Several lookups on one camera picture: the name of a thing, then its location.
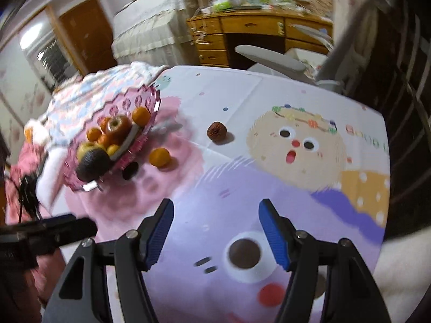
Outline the dark green avocado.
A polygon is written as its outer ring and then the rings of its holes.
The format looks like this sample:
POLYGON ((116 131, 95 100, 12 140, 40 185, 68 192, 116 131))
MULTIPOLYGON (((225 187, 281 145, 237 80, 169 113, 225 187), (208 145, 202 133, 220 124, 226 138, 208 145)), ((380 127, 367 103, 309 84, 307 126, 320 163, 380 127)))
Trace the dark green avocado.
POLYGON ((110 156, 102 148, 88 150, 75 169, 77 178, 91 182, 106 174, 113 166, 110 156))

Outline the small orange tangerine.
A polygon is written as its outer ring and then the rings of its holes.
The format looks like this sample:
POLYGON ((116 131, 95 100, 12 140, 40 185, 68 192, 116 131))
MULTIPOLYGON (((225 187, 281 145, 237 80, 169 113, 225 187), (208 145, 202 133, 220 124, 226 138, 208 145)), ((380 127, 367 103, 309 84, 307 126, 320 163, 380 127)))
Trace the small orange tangerine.
POLYGON ((110 137, 108 137, 107 134, 102 134, 100 137, 98 137, 96 143, 104 149, 107 149, 111 145, 110 137))

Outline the large orange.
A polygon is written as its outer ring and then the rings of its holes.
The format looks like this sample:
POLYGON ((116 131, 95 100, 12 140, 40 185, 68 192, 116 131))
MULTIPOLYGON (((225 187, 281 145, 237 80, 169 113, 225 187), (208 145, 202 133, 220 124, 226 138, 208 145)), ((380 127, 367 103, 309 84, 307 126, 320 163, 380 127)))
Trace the large orange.
POLYGON ((149 123, 151 119, 151 113, 146 107, 137 107, 132 112, 131 119, 136 125, 143 128, 149 123))

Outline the small yellow tangerine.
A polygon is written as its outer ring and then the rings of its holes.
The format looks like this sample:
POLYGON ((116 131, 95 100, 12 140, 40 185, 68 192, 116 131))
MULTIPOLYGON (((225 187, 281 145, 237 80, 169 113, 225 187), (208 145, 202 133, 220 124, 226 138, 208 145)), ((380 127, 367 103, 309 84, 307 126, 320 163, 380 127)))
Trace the small yellow tangerine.
POLYGON ((111 156, 113 156, 119 150, 119 148, 120 148, 120 146, 118 144, 111 144, 106 149, 106 152, 111 157, 111 156))

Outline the yellow green apple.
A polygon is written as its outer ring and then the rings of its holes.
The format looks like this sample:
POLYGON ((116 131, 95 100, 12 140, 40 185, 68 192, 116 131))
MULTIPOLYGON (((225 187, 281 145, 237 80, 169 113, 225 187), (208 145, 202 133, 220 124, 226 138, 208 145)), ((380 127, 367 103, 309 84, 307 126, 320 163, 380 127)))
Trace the yellow green apple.
POLYGON ((92 150, 92 149, 96 149, 96 148, 100 148, 100 146, 95 143, 95 142, 82 142, 80 143, 80 145, 77 147, 77 151, 76 151, 76 157, 77 157, 77 161, 80 162, 84 155, 92 150))

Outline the orange tangerine in tray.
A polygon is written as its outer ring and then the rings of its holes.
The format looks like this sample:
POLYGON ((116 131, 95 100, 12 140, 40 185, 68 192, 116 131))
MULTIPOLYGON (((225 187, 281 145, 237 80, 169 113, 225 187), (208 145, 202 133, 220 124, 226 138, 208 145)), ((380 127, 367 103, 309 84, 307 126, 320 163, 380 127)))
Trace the orange tangerine in tray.
POLYGON ((92 127, 86 131, 86 138, 89 142, 96 142, 102 135, 102 131, 98 127, 92 127))

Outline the red apple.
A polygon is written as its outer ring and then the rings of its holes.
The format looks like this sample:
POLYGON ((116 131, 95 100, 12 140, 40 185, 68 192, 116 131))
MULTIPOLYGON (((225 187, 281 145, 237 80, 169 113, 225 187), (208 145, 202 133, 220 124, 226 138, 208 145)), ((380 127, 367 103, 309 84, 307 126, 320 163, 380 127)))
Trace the red apple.
POLYGON ((125 115, 117 115, 108 122, 106 134, 111 142, 122 142, 131 130, 131 121, 125 115))

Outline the cartoon print bed sheet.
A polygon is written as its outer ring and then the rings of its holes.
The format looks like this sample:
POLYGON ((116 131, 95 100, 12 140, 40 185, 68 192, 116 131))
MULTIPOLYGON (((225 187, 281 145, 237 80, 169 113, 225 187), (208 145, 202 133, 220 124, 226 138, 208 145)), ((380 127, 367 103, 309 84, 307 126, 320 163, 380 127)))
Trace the cartoon print bed sheet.
POLYGON ((145 275, 161 322, 272 322, 289 275, 258 219, 261 200, 299 229, 351 239, 376 266, 389 206, 389 153, 382 117, 343 96, 282 77, 177 66, 154 82, 156 127, 129 180, 66 191, 69 209, 122 236, 164 198, 175 205, 158 262, 145 275), (213 122, 227 127, 212 142, 213 122), (163 147, 171 162, 149 163, 163 147))

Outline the brown red passion fruit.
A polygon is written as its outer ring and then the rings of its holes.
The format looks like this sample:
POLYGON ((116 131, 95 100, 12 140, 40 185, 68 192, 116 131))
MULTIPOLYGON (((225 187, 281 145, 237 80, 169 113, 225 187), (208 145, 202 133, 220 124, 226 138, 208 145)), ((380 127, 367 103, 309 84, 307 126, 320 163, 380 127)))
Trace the brown red passion fruit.
POLYGON ((227 127, 222 122, 213 122, 207 129, 207 137, 212 142, 221 142, 227 136, 227 127))

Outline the pastel patterned quilt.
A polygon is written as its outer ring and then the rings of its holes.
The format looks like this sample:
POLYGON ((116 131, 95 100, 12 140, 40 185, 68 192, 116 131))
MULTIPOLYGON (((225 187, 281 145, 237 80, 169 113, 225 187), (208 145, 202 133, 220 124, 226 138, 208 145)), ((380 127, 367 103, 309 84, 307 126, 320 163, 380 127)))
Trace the pastel patterned quilt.
POLYGON ((69 145, 85 122, 109 101, 131 87, 151 84, 167 68, 134 61, 68 79, 53 94, 47 110, 24 126, 25 142, 42 147, 69 145))

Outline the pink plastic fruit tray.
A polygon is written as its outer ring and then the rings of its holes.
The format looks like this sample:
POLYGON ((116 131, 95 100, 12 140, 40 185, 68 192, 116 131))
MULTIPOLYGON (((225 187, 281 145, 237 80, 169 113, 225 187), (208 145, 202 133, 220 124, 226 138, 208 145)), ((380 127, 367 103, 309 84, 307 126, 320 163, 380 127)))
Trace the pink plastic fruit tray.
POLYGON ((134 163, 160 106, 160 90, 152 85, 131 87, 108 101, 72 139, 64 184, 74 192, 92 190, 134 163))

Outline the white lace covered cabinet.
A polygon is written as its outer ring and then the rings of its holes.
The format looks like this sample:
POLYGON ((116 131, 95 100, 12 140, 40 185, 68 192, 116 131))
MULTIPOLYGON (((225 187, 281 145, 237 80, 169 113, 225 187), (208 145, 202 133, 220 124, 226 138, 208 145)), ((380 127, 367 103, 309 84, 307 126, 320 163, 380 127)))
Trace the white lace covered cabinet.
POLYGON ((114 59, 119 64, 197 65, 199 59, 187 20, 197 0, 135 0, 113 19, 114 59))

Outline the brown wooden door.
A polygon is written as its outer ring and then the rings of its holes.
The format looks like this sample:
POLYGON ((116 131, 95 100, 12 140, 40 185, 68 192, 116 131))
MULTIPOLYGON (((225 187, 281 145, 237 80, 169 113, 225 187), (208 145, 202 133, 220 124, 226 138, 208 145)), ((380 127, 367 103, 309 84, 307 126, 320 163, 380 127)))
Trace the brown wooden door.
POLYGON ((99 0, 85 0, 62 14, 59 20, 86 74, 117 65, 111 49, 113 30, 99 0))

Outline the wooden desk with drawers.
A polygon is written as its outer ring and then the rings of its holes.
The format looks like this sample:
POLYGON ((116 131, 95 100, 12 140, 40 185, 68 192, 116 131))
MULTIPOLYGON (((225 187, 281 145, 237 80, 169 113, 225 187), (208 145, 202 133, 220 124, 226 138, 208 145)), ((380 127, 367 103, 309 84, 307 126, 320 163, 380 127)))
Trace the wooden desk with drawers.
POLYGON ((187 20, 189 32, 203 66, 247 69, 251 61, 235 52, 249 44, 285 53, 301 48, 326 55, 328 49, 295 26, 307 26, 331 36, 333 22, 292 10, 250 9, 197 15, 187 20))

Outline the white tray on chair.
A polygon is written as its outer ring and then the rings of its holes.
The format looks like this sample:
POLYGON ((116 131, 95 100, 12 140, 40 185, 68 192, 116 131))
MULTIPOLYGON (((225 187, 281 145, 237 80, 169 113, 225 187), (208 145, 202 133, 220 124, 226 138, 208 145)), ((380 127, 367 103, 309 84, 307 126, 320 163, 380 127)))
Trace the white tray on chair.
POLYGON ((285 55, 289 55, 304 64, 306 67, 305 73, 308 77, 315 77, 327 59, 327 56, 324 54, 299 48, 291 48, 285 55))

